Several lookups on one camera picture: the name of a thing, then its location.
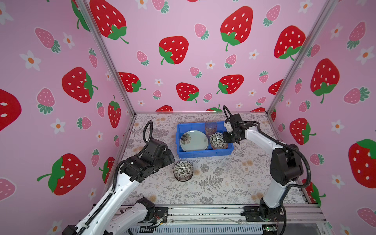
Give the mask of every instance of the white flower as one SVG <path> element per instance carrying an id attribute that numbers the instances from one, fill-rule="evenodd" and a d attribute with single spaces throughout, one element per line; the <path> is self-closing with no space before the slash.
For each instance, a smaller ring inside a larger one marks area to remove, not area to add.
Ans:
<path id="1" fill-rule="evenodd" d="M 345 185 L 345 183 L 341 180 L 340 175 L 335 176 L 332 174 L 332 178 L 333 178 L 332 184 L 337 185 L 338 188 L 341 188 L 341 185 Z"/>
<path id="2" fill-rule="evenodd" d="M 340 232 L 343 234 L 343 235 L 352 235 L 351 232 L 350 232 L 350 228 L 349 227 L 345 227 L 343 226 L 342 224 L 340 224 L 341 226 L 341 230 Z"/>
<path id="3" fill-rule="evenodd" d="M 96 191 L 97 189 L 96 188 L 91 188 L 91 191 L 90 191 L 90 193 L 89 193 L 89 195 L 88 195 L 88 197 L 90 197 L 90 201 L 93 199 L 93 197 L 95 197 L 96 195 L 95 195 L 95 191 Z"/>
<path id="4" fill-rule="evenodd" d="M 52 228 L 47 232 L 47 235 L 58 235 L 58 234 L 61 234 L 59 233 L 61 231 L 61 223 L 63 222 L 63 220 L 60 220 L 59 222 L 57 221 L 54 221 L 52 223 Z"/>
<path id="5" fill-rule="evenodd" d="M 138 3 L 138 8 L 144 8 L 146 10 L 147 1 L 148 0 L 136 0 L 136 2 Z"/>
<path id="6" fill-rule="evenodd" d="M 338 134 L 341 132 L 341 129 L 345 128 L 345 126 L 341 124 L 341 120 L 332 122 L 332 126 L 332 131 L 336 131 Z"/>
<path id="7" fill-rule="evenodd" d="M 7 12 L 5 12 L 6 10 L 6 7 L 5 7 L 5 3 L 3 2 L 0 2 L 0 24 L 5 24 L 5 20 L 10 20 L 12 21 L 13 18 L 11 17 L 11 15 L 9 15 Z"/>
<path id="8" fill-rule="evenodd" d="M 75 46 L 74 42 L 72 41 L 72 35 L 67 35 L 64 32 L 63 32 L 63 34 L 64 34 L 63 42 L 68 45 L 69 49 L 72 49 L 72 47 Z"/>
<path id="9" fill-rule="evenodd" d="M 340 31 L 342 30 L 343 26 L 340 26 L 340 24 L 338 23 L 334 29 L 332 29 L 330 32 L 332 33 L 332 35 L 330 36 L 330 39 L 334 38 L 334 37 L 338 37 L 340 35 Z"/>
<path id="10" fill-rule="evenodd" d="M 26 68 L 33 67 L 39 71 L 38 64 L 41 62 L 41 59 L 34 57 L 34 54 L 30 50 L 27 51 L 27 55 L 20 54 L 20 57 L 26 61 L 25 63 Z"/>
<path id="11" fill-rule="evenodd" d="M 291 101 L 290 99 L 286 100 L 286 107 L 290 107 Z"/>
<path id="12" fill-rule="evenodd" d="M 258 56 L 260 53 L 257 52 L 257 49 L 249 53 L 249 58 L 250 59 L 256 59 L 256 56 Z"/>
<path id="13" fill-rule="evenodd" d="M 210 61 L 209 63 L 206 63 L 206 65 L 207 65 L 206 68 L 213 69 L 215 63 L 213 63 L 213 61 Z"/>
<path id="14" fill-rule="evenodd" d="M 103 133 L 101 133 L 99 130 L 98 134 L 96 134 L 95 137 L 97 138 L 97 141 L 99 142 L 100 140 L 103 140 Z"/>
<path id="15" fill-rule="evenodd" d="M 64 132 L 64 126 L 65 126 L 65 122 L 64 121 L 60 122 L 60 119 L 58 118 L 56 119 L 55 123 L 51 124 L 51 127 L 55 128 L 55 134 L 59 132 Z"/>
<path id="16" fill-rule="evenodd" d="M 310 8 L 312 5 L 313 5 L 313 3 L 311 3 L 311 0 L 306 0 L 304 2 L 300 2 L 300 9 L 299 9 L 298 13 L 303 12 L 304 14 L 306 14 L 308 8 Z"/>
<path id="17" fill-rule="evenodd" d="M 254 96 L 257 93 L 257 91 L 255 91 L 254 89 L 248 92 L 249 92 L 248 96 Z"/>
<path id="18" fill-rule="evenodd" d="M 155 79 L 155 83 L 154 84 L 157 84 L 158 86 L 161 86 L 161 84 L 163 84 L 163 82 L 162 82 L 161 79 Z"/>
<path id="19" fill-rule="evenodd" d="M 372 53 L 373 48 L 374 48 L 374 46 L 371 46 L 367 50 L 366 49 L 361 49 L 360 50 L 360 56 L 358 56 L 355 60 L 356 61 L 360 61 L 362 63 L 362 65 L 364 65 L 365 62 L 368 59 L 372 59 L 372 58 L 375 57 L 375 55 Z"/>
<path id="20" fill-rule="evenodd" d="M 111 74 L 109 71 L 106 72 L 106 79 L 107 81 L 111 81 Z"/>

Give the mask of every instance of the floral tablecloth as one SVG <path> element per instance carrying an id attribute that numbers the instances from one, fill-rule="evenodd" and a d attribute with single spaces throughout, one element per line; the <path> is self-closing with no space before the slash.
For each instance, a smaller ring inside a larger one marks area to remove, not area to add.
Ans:
<path id="1" fill-rule="evenodd" d="M 274 136 L 264 114 L 247 113 L 241 114 L 241 117 L 243 120 L 259 121 L 261 129 Z M 177 124 L 225 119 L 224 114 L 218 113 L 138 114 L 123 159 L 138 153 L 144 146 L 142 131 L 148 120 L 153 121 L 153 138 L 166 143 L 178 162 L 175 143 Z M 142 197 L 157 205 L 258 204 L 271 182 L 271 156 L 251 141 L 244 140 L 234 146 L 229 156 L 184 159 L 194 167 L 194 175 L 187 182 L 175 179 L 172 167 L 176 162 L 159 170 L 142 182 L 123 204 L 132 205 Z M 284 203 L 306 203 L 306 200 L 301 191 L 292 188 Z"/>

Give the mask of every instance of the patterned bowl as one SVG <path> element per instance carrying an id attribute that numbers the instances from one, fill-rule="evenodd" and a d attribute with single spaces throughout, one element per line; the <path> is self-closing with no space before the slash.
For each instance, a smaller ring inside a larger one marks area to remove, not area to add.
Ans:
<path id="1" fill-rule="evenodd" d="M 174 176 L 178 181 L 185 182 L 193 176 L 193 165 L 187 161 L 180 161 L 173 167 Z"/>

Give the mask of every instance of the strawberry wallpaper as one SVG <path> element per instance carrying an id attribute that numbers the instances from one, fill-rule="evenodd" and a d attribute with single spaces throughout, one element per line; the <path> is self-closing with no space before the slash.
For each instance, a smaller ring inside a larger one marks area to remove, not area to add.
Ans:
<path id="1" fill-rule="evenodd" d="M 61 234 L 107 183 L 130 115 L 88 30 L 75 1 L 0 2 L 1 234 Z"/>
<path id="2" fill-rule="evenodd" d="M 87 2 L 135 111 L 155 112 L 264 111 L 325 0 Z"/>
<path id="3" fill-rule="evenodd" d="M 375 8 L 340 1 L 276 107 L 274 125 L 309 158 L 307 193 L 337 235 L 376 234 Z"/>

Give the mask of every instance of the blue plastic bin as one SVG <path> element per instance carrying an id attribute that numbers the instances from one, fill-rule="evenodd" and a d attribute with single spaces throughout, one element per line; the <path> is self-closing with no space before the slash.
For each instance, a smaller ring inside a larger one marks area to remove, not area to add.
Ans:
<path id="1" fill-rule="evenodd" d="M 224 121 L 217 122 L 217 132 L 223 133 L 226 131 L 224 127 Z M 189 151 L 185 152 L 180 146 L 180 138 L 182 135 L 190 130 L 199 130 L 205 134 L 205 123 L 185 123 L 185 124 L 178 124 L 177 125 L 177 132 L 176 132 L 176 145 L 177 145 L 177 154 L 179 158 L 201 158 L 201 157 L 213 157 L 213 156 L 226 156 L 230 155 L 234 150 L 234 145 L 229 143 L 227 149 L 213 149 L 209 142 L 209 147 L 207 150 L 201 151 Z"/>

